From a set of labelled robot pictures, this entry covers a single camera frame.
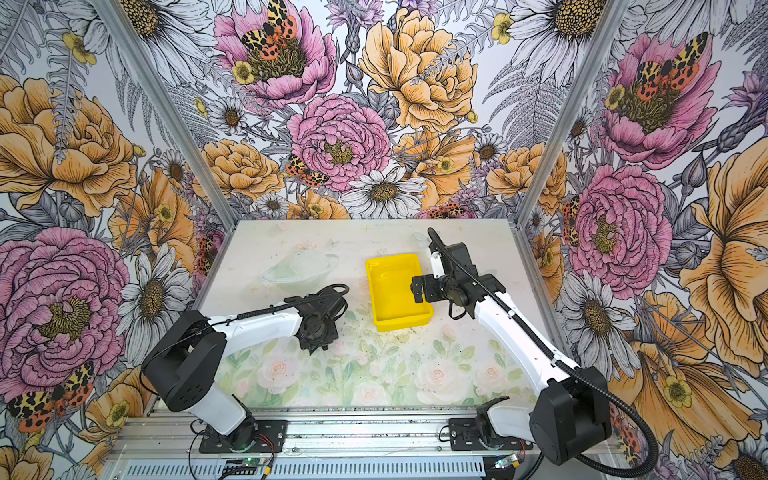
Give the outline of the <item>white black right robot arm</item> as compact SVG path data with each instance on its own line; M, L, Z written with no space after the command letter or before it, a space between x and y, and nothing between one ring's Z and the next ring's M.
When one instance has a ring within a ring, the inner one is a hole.
M516 359L536 396L531 408L508 397L480 406L476 428L482 442L497 447L509 439L528 441L560 465L607 440L610 407L599 392L605 379L579 369L547 340L494 275L478 273L465 244L447 245L432 233L429 250L431 273L411 282L415 301L462 308Z

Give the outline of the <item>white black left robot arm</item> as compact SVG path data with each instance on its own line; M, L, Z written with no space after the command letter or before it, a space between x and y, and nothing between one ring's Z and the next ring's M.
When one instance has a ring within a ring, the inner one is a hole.
M215 381L219 365L236 352L281 338L296 338L308 354L328 349L339 338L336 321L346 313L348 292L345 284L331 284L236 315L187 310L147 354L140 373L169 410L205 424L215 447L240 453L263 444L276 452L251 411Z

